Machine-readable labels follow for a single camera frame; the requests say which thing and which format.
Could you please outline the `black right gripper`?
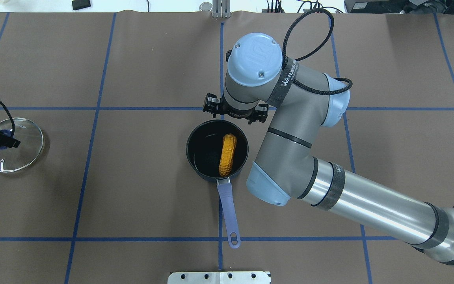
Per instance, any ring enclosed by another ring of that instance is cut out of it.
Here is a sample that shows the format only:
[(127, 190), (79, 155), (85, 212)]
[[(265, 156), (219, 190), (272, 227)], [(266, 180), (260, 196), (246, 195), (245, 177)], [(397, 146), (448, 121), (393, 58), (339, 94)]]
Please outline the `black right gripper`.
[(228, 115), (236, 119), (246, 119), (249, 124), (252, 124), (253, 122), (264, 123), (270, 109), (269, 104), (259, 104), (258, 102), (241, 103), (240, 107), (235, 108), (234, 103), (230, 103), (226, 97), (218, 98), (212, 93), (207, 93), (204, 99), (203, 112), (211, 113), (213, 118), (216, 118), (217, 115)]

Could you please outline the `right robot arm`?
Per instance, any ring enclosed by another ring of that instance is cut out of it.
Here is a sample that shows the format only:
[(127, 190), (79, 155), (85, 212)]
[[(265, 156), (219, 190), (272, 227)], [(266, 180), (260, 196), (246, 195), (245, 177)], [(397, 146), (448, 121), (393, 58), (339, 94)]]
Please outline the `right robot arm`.
[(226, 52), (222, 97), (204, 101), (204, 112), (249, 122), (264, 122), (275, 108), (247, 177), (249, 192), (276, 206), (295, 198), (454, 266), (454, 205), (419, 201), (319, 156), (319, 130), (345, 121), (352, 82), (302, 66), (285, 49), (266, 34), (241, 37)]

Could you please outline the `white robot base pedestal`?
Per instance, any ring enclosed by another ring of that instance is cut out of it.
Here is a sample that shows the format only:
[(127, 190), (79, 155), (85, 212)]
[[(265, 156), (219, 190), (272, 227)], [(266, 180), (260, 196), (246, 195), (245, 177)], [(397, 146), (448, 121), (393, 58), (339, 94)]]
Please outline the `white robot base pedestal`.
[(175, 272), (168, 284), (271, 284), (272, 276), (266, 271), (197, 271)]

